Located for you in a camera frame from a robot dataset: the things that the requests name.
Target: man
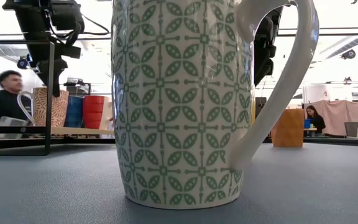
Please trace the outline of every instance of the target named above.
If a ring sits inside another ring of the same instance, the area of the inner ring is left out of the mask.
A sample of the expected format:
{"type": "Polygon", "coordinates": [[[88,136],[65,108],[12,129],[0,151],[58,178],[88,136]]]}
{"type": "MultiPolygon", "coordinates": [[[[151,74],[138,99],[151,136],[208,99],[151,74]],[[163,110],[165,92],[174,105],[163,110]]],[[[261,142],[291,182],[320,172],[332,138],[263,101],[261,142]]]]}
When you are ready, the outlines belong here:
{"type": "MultiPolygon", "coordinates": [[[[27,120],[19,104],[17,103],[17,95],[22,91],[22,75],[19,72],[8,70],[0,74],[0,119],[3,116],[10,118],[27,120]]],[[[23,105],[27,110],[31,107],[31,100],[22,97],[23,105]]]]}

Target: chair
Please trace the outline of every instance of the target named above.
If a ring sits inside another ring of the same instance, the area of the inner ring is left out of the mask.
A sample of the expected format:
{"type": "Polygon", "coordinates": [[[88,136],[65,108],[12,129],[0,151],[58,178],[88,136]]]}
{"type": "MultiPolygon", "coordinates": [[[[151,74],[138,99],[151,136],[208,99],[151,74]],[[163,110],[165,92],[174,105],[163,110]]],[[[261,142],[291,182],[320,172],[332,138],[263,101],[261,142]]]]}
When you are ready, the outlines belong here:
{"type": "Polygon", "coordinates": [[[357,137],[358,122],[345,122],[346,136],[348,138],[357,137]]]}

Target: black cable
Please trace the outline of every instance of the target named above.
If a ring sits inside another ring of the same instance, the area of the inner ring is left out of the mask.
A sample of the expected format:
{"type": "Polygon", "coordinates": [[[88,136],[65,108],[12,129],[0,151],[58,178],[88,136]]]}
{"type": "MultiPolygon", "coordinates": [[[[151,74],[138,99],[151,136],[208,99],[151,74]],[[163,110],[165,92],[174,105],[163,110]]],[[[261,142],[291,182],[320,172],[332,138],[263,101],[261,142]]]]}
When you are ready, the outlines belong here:
{"type": "Polygon", "coordinates": [[[51,21],[51,19],[50,19],[49,13],[48,13],[47,11],[45,11],[44,13],[45,13],[45,16],[46,16],[46,18],[47,18],[47,20],[48,20],[49,30],[57,37],[57,38],[55,38],[55,39],[57,40],[57,42],[59,42],[59,43],[65,45],[65,43],[63,43],[63,41],[60,40],[60,38],[65,39],[65,38],[69,37],[69,39],[70,39],[70,37],[71,37],[72,34],[73,34],[73,30],[70,31],[70,32],[67,33],[67,34],[63,34],[63,35],[57,34],[57,33],[55,32],[55,30],[53,29],[53,27],[52,27],[52,24],[51,24],[52,21],[51,21]]]}
{"type": "Polygon", "coordinates": [[[93,24],[97,25],[98,27],[100,27],[100,28],[102,28],[102,29],[104,29],[106,31],[104,33],[84,32],[84,34],[90,34],[90,35],[108,35],[108,34],[110,34],[110,31],[107,28],[105,28],[104,26],[102,26],[101,24],[98,24],[97,22],[93,21],[92,19],[86,17],[84,14],[82,14],[82,16],[85,19],[89,20],[93,24]]]}
{"type": "Polygon", "coordinates": [[[72,31],[72,35],[69,36],[69,38],[67,38],[67,40],[66,40],[66,45],[67,46],[74,45],[74,43],[77,41],[78,36],[79,36],[79,34],[81,32],[81,28],[82,28],[81,24],[79,22],[75,21],[75,28],[72,31]]]}

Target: shelf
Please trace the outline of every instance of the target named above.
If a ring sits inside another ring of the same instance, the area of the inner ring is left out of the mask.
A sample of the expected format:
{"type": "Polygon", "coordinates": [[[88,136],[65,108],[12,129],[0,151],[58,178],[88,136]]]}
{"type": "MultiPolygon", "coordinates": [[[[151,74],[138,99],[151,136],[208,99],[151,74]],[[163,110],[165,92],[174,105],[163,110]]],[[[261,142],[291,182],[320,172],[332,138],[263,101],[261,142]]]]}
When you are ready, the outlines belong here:
{"type": "MultiPolygon", "coordinates": [[[[43,134],[45,133],[45,127],[0,126],[0,133],[43,134]]],[[[51,134],[114,134],[114,131],[90,128],[51,127],[51,134]]]]}
{"type": "Polygon", "coordinates": [[[114,134],[114,131],[90,128],[51,128],[52,134],[114,134]]]}

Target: white ceramic mug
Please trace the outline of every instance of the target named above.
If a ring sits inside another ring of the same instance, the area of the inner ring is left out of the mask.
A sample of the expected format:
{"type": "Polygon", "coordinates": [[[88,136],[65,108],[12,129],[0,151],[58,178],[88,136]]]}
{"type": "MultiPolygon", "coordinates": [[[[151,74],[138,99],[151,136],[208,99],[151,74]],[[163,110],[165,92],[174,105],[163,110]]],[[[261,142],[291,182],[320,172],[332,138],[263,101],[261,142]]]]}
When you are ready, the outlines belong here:
{"type": "Polygon", "coordinates": [[[169,209],[238,198],[242,170],[299,87],[318,29],[312,0],[114,1],[114,121],[127,197],[169,209]],[[299,13],[293,51],[251,127],[255,33],[289,4],[299,13]]]}

